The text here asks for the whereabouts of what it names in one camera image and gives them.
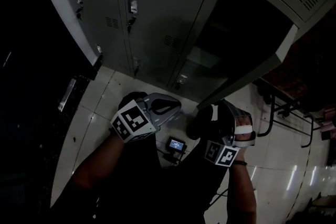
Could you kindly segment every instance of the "wristwatch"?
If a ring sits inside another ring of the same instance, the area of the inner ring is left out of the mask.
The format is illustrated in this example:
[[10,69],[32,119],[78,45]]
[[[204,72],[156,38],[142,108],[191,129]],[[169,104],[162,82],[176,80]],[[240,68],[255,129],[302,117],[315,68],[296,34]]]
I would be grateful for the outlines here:
[[247,163],[245,163],[243,161],[233,161],[232,164],[240,164],[240,165],[244,165],[244,166],[247,165]]

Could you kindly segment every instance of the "white tape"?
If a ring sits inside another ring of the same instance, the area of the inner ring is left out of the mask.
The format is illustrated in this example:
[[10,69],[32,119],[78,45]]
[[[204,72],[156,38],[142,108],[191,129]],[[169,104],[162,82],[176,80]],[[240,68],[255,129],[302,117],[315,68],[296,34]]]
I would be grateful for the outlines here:
[[218,106],[212,104],[212,118],[211,121],[217,121],[218,120]]
[[235,134],[249,134],[253,132],[252,125],[243,125],[236,127]]

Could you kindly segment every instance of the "display screen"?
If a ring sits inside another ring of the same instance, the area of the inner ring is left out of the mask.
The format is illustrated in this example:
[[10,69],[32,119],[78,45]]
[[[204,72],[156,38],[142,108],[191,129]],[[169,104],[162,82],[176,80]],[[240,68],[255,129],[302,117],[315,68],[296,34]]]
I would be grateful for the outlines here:
[[184,143],[181,143],[181,142],[178,142],[178,141],[175,141],[175,140],[171,140],[169,147],[172,147],[172,148],[174,148],[178,151],[182,151],[183,145],[184,145]]

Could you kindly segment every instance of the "floor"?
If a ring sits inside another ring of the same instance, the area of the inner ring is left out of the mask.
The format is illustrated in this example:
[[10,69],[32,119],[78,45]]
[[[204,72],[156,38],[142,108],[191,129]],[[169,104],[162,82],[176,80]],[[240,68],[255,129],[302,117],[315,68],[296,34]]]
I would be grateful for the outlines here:
[[[51,204],[61,194],[78,165],[109,135],[110,120],[122,97],[132,91],[169,94],[182,103],[178,116],[167,122],[156,134],[157,147],[164,151],[169,136],[186,141],[187,154],[197,144],[185,135],[185,127],[196,115],[197,103],[178,97],[142,81],[102,67],[90,82],[72,120],[56,169]],[[226,98],[240,109],[251,113],[254,130],[264,132],[269,123],[270,107],[265,105],[257,89],[250,84]],[[309,132],[308,123],[292,115],[278,121]],[[319,192],[323,196],[336,194],[336,168],[326,167],[329,141],[322,141],[314,132],[310,147],[301,148],[309,137],[279,124],[271,133],[258,137],[256,145],[246,151],[246,162],[257,197],[257,223],[284,223],[298,210],[303,210],[310,198]],[[170,165],[158,152],[161,165]],[[218,194],[228,186],[229,173],[223,179]],[[205,212],[207,224],[226,223],[226,197],[221,197]]]

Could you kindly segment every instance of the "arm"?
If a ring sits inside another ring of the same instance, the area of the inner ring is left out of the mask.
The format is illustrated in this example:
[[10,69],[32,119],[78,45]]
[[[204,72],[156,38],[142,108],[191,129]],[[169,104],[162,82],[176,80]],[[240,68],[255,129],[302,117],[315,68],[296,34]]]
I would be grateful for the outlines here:
[[99,183],[108,178],[117,164],[124,142],[111,135],[76,169],[51,209],[50,218],[80,220],[99,197]]
[[[244,152],[245,148],[240,149],[235,160],[244,162]],[[227,223],[255,224],[257,221],[257,203],[246,166],[233,164],[229,171]]]
[[92,189],[108,178],[117,164],[124,147],[122,139],[114,132],[77,168],[73,184]]

